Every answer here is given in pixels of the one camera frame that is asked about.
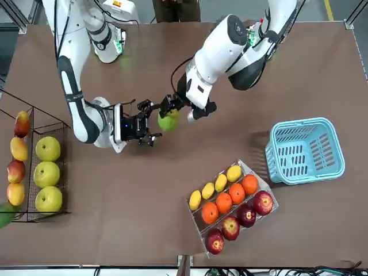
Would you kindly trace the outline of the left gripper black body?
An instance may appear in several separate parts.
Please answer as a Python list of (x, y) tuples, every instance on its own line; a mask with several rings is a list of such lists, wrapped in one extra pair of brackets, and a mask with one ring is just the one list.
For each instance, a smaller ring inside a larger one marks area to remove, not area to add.
[(186, 74), (184, 73), (177, 82), (177, 92), (176, 92), (178, 98), (183, 102), (183, 104), (189, 103), (189, 100), (186, 97), (186, 84), (187, 84)]

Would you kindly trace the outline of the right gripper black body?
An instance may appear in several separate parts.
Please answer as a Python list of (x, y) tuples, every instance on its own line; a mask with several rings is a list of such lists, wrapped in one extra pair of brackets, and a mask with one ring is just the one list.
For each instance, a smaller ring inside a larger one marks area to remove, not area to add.
[(141, 138), (139, 115), (122, 117), (122, 140), (138, 140)]

